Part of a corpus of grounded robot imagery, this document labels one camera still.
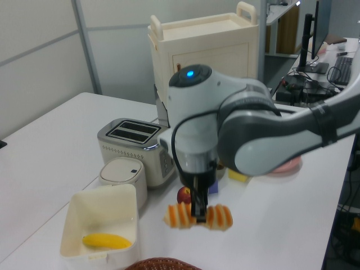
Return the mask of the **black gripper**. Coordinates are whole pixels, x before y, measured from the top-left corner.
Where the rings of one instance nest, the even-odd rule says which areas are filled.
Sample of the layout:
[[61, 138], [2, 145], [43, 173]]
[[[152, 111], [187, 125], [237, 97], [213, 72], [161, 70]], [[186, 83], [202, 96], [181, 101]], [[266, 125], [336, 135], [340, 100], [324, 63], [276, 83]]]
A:
[[191, 189], [191, 216], [196, 217], [196, 223], [205, 223], [207, 193], [217, 179], [217, 163], [180, 164], [178, 171], [182, 184]]

